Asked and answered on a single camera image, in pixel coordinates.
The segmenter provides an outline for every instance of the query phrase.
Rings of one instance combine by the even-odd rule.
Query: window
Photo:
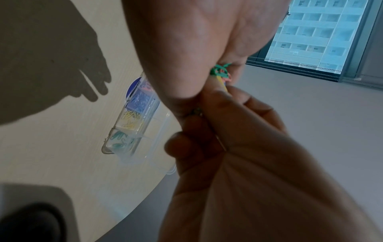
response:
[[[295,35],[297,31],[298,31],[297,26],[285,26],[282,30],[282,34]]]
[[[319,21],[321,14],[306,14],[304,20]]]
[[[290,20],[302,20],[303,19],[303,13],[292,13],[288,19]]]
[[[314,27],[299,27],[297,35],[311,37],[314,31],[315,31]]]
[[[348,73],[352,61],[346,60],[354,58],[354,46],[361,46],[358,52],[355,51],[356,59],[359,58],[360,62],[382,2],[294,0],[291,3],[291,15],[278,30],[281,34],[277,34],[255,54],[258,60],[265,60],[266,57],[267,60],[254,62],[256,59],[249,59],[252,61],[248,64],[337,81],[342,71],[345,75]],[[373,16],[373,20],[364,20],[370,16]],[[363,39],[363,45],[352,43],[360,39]],[[354,64],[353,70],[358,69],[359,62]]]

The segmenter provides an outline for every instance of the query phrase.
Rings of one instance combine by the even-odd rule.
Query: skin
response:
[[[187,117],[183,132],[165,146],[180,180],[159,241],[382,241],[288,136],[272,107],[235,87],[221,88],[208,80],[203,118]]]
[[[249,55],[275,34],[289,0],[123,0],[138,57],[164,104],[183,120],[210,69],[232,63],[235,83]]]

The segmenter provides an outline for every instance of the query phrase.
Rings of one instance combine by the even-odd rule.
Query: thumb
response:
[[[237,102],[214,76],[201,92],[200,107],[225,148],[276,142],[280,134],[259,115]]]

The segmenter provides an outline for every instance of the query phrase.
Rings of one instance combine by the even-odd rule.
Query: blue round object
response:
[[[129,87],[127,93],[126,93],[126,97],[125,98],[128,98],[130,96],[130,94],[132,94],[133,90],[136,88],[136,86],[138,85],[140,80],[141,80],[141,77],[137,78],[134,82],[132,82],[132,84],[130,85],[130,87]]]

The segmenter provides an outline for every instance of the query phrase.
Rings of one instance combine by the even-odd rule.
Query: light wood surface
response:
[[[164,173],[146,163],[123,165],[117,156],[101,153],[104,139],[123,107],[127,88],[140,76],[142,68],[120,0],[72,2],[97,34],[98,45],[111,74],[111,82],[106,84],[108,94],[99,94],[89,81],[90,77],[86,77],[98,96],[97,101],[91,102],[84,95],[67,95],[41,112],[0,124],[0,182],[62,188],[73,201],[81,241],[92,242],[136,208],[161,181]],[[44,14],[44,8],[49,6],[41,4],[39,7],[29,17],[31,21]],[[47,34],[46,38],[54,39],[54,36]],[[79,41],[55,39],[61,40],[65,41],[61,43],[64,45]],[[63,45],[57,43],[54,46],[62,48]],[[60,55],[69,52],[56,50]],[[20,58],[23,57],[15,55],[10,61],[17,63]]]

